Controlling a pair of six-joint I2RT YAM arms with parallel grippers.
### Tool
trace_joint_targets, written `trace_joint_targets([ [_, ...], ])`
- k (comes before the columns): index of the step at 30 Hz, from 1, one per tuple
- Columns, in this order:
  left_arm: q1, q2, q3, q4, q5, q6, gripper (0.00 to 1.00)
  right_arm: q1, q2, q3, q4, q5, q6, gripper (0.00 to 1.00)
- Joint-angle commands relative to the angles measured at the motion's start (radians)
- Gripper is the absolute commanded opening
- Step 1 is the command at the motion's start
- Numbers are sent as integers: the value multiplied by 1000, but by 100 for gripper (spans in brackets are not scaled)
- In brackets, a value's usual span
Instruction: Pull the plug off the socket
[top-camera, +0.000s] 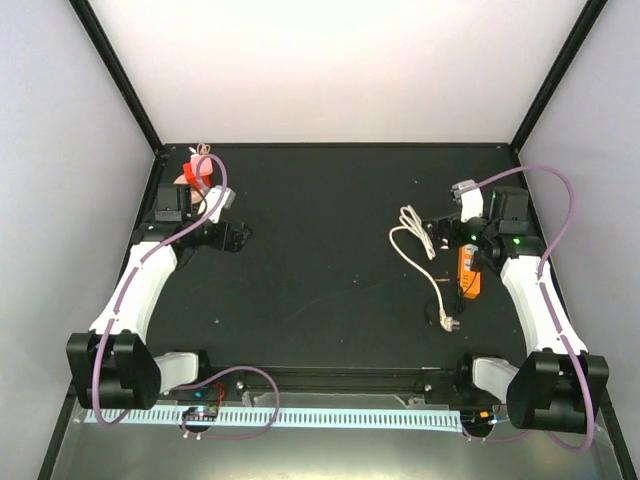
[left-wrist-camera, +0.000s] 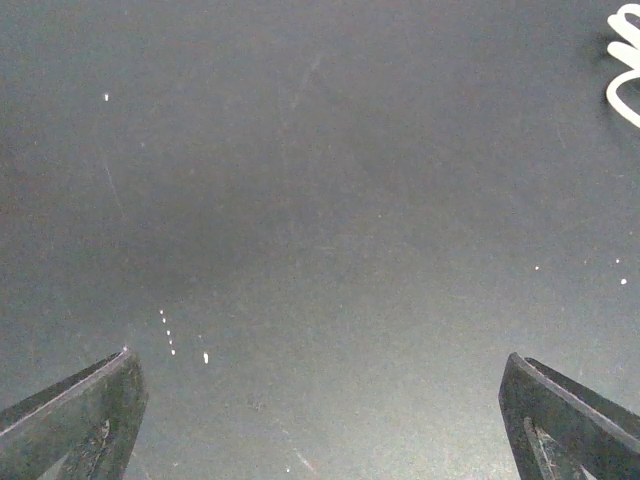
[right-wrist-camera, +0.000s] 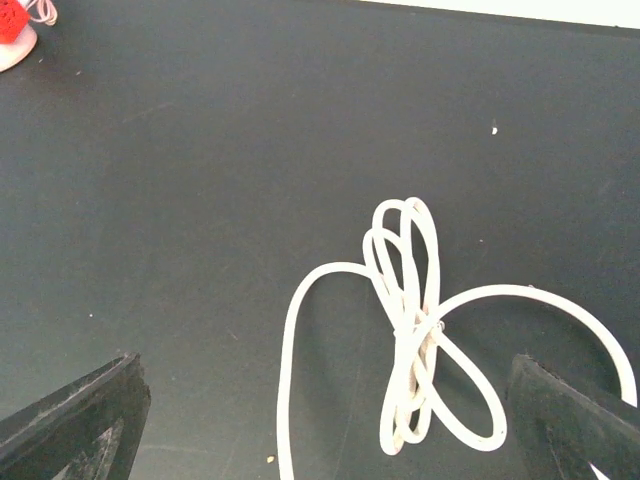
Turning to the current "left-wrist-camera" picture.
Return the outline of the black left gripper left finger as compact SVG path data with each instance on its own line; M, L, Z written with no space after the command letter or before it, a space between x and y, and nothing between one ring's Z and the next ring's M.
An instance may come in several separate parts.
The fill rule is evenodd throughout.
M121 479L148 401L139 357L116 352L1 412L1 477Z

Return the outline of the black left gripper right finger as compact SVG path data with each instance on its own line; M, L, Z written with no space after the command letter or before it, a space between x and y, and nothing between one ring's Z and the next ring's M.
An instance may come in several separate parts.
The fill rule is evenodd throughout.
M639 477L639 416L539 361L509 355L499 405L522 479Z

